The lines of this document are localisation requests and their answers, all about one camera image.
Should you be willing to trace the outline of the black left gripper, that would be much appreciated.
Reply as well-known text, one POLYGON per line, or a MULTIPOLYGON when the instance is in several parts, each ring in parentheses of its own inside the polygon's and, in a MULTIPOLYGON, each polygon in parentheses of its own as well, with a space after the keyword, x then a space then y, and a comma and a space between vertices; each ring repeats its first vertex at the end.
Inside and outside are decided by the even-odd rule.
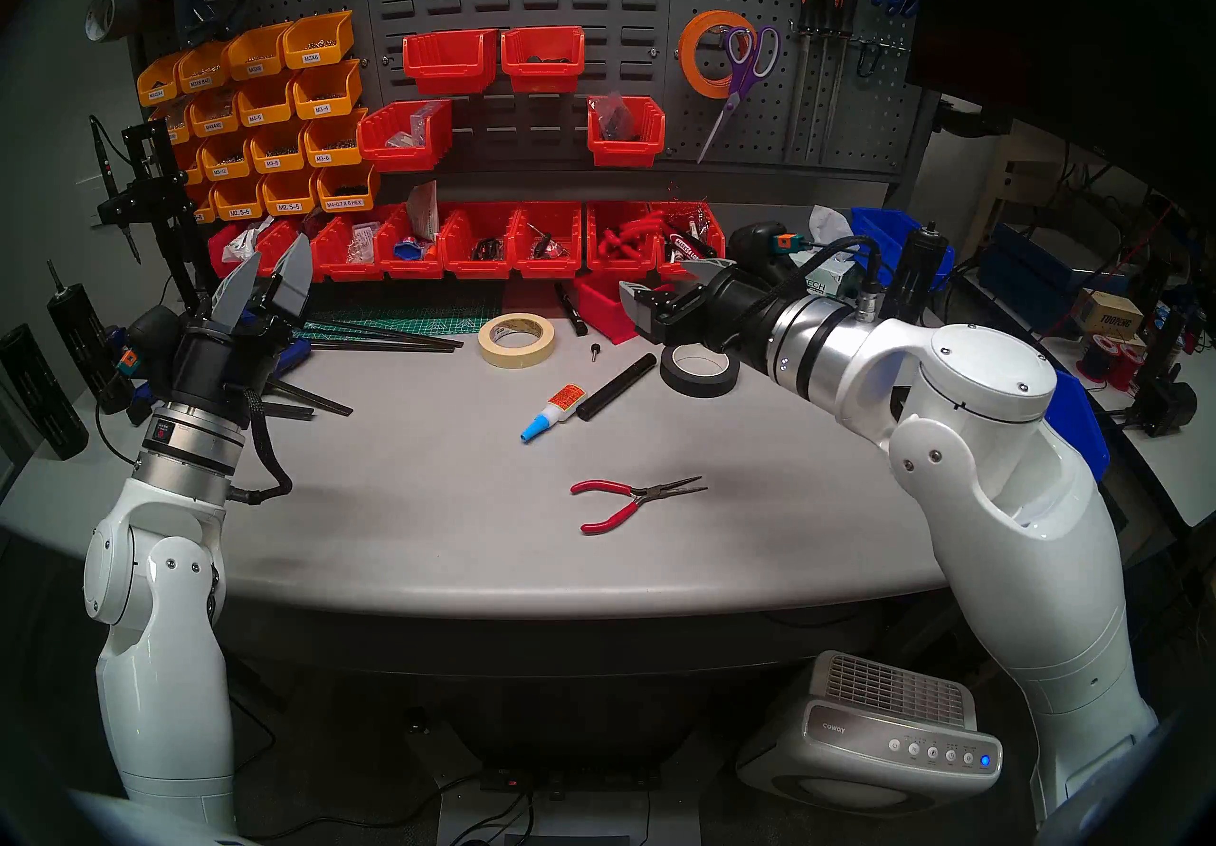
MULTIPOLYGON (((260 261, 261 253, 253 250, 218 286, 210 321, 184 331, 170 363, 169 404, 201 408, 237 425, 250 423, 248 391, 261 395, 281 352, 293 342, 292 325, 278 316, 240 321, 260 261)), ((313 273, 310 239, 299 233, 274 267, 275 314, 304 314, 313 273)))

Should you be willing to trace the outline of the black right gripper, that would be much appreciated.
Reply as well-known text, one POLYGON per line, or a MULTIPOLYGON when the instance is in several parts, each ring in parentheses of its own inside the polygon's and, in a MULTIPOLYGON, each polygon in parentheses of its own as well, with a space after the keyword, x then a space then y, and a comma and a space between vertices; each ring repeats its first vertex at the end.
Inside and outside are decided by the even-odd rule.
POLYGON ((769 345, 788 293, 724 256, 682 260, 685 277, 696 281, 687 294, 666 297, 641 282, 620 282, 623 310, 638 335, 665 346, 702 344, 731 352, 741 363, 766 371, 769 345))

